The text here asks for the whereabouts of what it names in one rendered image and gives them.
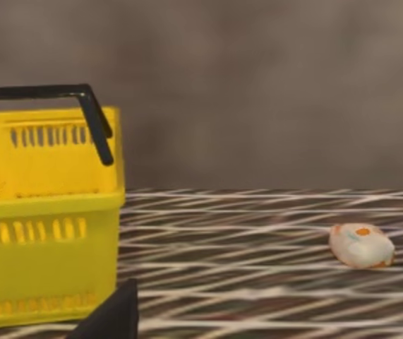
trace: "white object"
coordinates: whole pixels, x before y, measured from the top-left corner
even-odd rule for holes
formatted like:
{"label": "white object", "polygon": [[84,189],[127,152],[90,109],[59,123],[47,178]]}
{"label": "white object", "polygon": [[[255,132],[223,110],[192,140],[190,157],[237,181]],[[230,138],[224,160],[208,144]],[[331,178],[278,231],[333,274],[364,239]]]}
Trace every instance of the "white object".
{"label": "white object", "polygon": [[382,230],[370,224],[340,224],[331,227],[330,248],[336,258],[353,268],[391,266],[395,246]]}

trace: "plastic basket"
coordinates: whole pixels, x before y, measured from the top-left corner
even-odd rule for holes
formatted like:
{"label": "plastic basket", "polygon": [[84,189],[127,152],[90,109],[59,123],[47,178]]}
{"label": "plastic basket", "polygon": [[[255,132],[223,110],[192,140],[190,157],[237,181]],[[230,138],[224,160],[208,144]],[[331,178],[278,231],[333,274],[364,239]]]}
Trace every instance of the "plastic basket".
{"label": "plastic basket", "polygon": [[114,291],[123,161],[103,111],[112,166],[80,109],[0,113],[0,327],[83,318]]}

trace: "black object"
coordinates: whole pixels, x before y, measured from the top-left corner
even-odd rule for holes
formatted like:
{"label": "black object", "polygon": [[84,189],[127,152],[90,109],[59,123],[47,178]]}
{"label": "black object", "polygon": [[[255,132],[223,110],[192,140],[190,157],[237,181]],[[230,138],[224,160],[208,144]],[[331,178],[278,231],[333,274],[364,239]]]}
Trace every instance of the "black object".
{"label": "black object", "polygon": [[111,138],[113,135],[112,129],[90,85],[40,85],[0,88],[0,100],[56,99],[58,97],[76,97],[78,99],[102,164],[106,166],[112,165],[114,158],[107,143],[107,138]]}
{"label": "black object", "polygon": [[103,304],[66,337],[66,339],[137,339],[137,280],[120,286]]}

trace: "brown and white striped surface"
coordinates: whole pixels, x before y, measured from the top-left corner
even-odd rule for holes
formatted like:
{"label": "brown and white striped surface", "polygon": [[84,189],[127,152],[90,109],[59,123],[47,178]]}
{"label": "brown and white striped surface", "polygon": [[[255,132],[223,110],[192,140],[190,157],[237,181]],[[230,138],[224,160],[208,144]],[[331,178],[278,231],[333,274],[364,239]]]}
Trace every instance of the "brown and white striped surface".
{"label": "brown and white striped surface", "polygon": [[[135,190],[127,201],[118,272],[140,281],[140,338],[403,339],[403,191]],[[328,227],[356,221],[392,238],[393,267],[351,270],[332,257]]]}

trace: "orange and white object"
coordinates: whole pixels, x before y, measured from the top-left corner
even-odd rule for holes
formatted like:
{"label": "orange and white object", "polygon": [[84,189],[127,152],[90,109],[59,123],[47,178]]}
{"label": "orange and white object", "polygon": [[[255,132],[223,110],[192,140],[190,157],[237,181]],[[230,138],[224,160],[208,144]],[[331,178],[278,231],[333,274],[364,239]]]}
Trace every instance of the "orange and white object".
{"label": "orange and white object", "polygon": [[330,230],[330,248],[339,261],[353,268],[391,266],[395,257],[391,239],[370,224],[334,225]]}

